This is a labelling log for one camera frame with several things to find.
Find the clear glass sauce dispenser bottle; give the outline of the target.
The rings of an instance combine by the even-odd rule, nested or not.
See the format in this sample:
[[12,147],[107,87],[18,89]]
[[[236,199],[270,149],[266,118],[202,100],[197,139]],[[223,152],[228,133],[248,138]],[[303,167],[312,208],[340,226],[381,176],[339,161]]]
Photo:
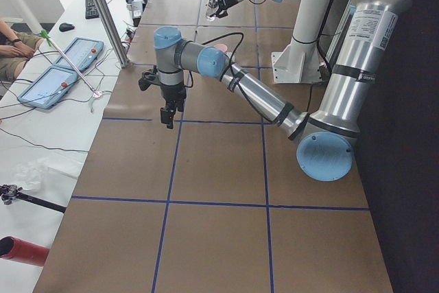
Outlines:
[[205,12],[206,20],[209,22],[214,21],[217,16],[218,9],[219,9],[218,1],[209,0],[208,3],[206,4],[206,12]]

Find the blue teach pendant far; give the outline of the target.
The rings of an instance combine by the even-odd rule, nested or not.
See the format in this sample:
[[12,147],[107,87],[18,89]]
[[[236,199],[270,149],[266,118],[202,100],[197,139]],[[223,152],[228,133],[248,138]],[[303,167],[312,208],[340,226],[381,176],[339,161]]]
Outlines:
[[64,50],[65,55],[84,73],[104,48],[104,42],[89,38],[75,38]]

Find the blue teach pendant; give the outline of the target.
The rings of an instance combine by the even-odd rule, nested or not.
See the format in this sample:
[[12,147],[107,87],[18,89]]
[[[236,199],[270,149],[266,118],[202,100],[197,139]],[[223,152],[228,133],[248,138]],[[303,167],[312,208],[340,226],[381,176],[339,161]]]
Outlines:
[[64,50],[65,55],[84,73],[104,48],[104,42],[89,38],[75,38]]
[[73,70],[50,66],[17,97],[17,100],[22,105],[49,109],[69,92],[77,79],[78,74]]

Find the blue teach pendant near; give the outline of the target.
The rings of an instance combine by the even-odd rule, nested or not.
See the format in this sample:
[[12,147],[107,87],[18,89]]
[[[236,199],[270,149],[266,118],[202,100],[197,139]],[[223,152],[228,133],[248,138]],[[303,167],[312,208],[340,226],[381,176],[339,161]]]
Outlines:
[[69,92],[77,79],[78,74],[73,70],[50,66],[17,97],[17,100],[22,105],[49,109]]

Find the black keyboard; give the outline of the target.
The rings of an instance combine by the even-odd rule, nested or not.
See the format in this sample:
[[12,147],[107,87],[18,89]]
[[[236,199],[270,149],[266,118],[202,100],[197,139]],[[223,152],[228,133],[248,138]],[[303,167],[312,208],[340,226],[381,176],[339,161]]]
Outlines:
[[94,0],[85,0],[85,19],[99,18],[99,11]]

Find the black computer mouse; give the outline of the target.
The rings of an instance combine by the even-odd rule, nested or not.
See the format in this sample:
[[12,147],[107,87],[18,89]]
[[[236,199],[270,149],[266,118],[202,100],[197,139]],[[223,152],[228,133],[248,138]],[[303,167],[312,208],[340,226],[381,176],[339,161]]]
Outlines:
[[60,32],[68,32],[75,29],[75,25],[71,23],[61,23],[58,27]]

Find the seated person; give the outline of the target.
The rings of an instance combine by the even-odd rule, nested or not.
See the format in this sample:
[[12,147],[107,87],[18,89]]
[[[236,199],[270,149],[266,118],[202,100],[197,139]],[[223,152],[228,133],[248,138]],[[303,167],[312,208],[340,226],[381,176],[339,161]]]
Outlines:
[[40,36],[16,32],[1,19],[1,80],[18,78],[43,41]]

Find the red cylinder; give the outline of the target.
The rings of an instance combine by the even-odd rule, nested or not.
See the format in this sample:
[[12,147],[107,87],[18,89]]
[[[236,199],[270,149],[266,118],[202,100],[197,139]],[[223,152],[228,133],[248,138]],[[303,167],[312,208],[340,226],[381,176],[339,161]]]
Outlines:
[[7,236],[1,239],[1,258],[33,266],[44,266],[49,249]]

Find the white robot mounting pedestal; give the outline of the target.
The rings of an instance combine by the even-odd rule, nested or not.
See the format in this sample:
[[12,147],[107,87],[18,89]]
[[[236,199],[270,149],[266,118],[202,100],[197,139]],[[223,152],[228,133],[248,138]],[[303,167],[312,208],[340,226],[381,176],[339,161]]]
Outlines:
[[330,0],[300,0],[290,44],[272,53],[276,84],[311,84],[320,81],[317,43]]

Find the aluminium frame post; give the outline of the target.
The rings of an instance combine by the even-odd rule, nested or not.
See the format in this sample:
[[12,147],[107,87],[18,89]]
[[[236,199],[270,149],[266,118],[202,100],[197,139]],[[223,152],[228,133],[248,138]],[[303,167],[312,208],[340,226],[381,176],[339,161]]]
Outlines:
[[126,51],[123,47],[123,44],[119,38],[119,34],[117,32],[117,28],[115,26],[115,22],[112,19],[109,7],[106,3],[106,0],[94,0],[95,5],[97,6],[99,17],[106,31],[107,37],[112,45],[113,50],[116,53],[117,59],[121,68],[125,68],[129,64],[128,57],[126,55]]

